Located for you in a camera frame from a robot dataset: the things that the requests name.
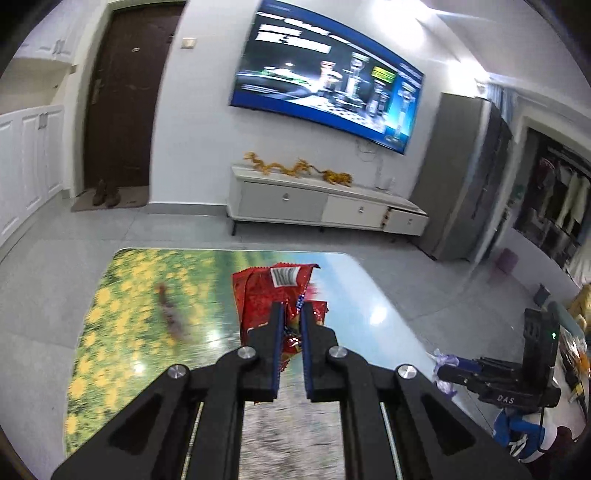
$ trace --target television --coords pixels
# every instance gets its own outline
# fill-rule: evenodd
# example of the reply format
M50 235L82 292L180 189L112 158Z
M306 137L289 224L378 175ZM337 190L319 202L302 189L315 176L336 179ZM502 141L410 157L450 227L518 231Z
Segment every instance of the television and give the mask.
M263 0L230 105L311 120L404 154L422 84L419 70L365 35Z

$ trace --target brown door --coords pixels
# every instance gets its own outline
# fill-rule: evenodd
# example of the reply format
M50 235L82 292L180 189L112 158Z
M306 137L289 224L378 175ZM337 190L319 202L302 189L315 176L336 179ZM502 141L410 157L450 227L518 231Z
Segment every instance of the brown door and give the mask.
M158 87L184 4L117 10L103 38L86 113L85 188L148 185Z

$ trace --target gray tile floor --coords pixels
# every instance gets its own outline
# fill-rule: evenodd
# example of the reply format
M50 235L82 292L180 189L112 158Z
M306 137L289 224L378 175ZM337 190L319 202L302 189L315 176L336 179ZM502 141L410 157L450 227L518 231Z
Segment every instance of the gray tile floor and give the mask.
M63 460L61 430L74 349L110 258L125 247L337 251L357 258L429 351L522 355L525 289L490 265L437 263L403 238L142 209L70 213L54 198L0 263L0 424L39 480ZM473 417L496 415L465 392Z

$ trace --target red snack bag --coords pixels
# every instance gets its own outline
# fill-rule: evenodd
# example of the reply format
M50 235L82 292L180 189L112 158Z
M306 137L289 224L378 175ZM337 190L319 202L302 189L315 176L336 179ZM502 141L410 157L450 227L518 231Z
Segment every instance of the red snack bag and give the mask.
M248 331L265 325L269 320L274 301L285 304L285 337L282 356L282 370L287 361L300 351L299 312L306 295L312 270L318 265L278 263L272 267L252 267L232 275L232 287L238 319L240 339L244 345ZM324 322L326 302L316 302L314 308Z
M324 315L329 311L327 303L320 300L309 300L314 311L314 319L318 325L324 325ZM285 325L283 337L283 353L281 354L281 371L285 370L292 356L301 352L300 315L295 316L290 325Z

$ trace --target drawer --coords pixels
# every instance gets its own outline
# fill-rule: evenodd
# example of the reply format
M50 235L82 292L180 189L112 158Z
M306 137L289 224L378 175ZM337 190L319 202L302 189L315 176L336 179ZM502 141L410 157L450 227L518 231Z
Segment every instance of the drawer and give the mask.
M429 218L416 213L390 210L384 232L400 233L402 235L422 235Z
M388 206L381 203L329 195L322 221L380 228L387 210Z
M320 222L327 193L244 182L238 216Z

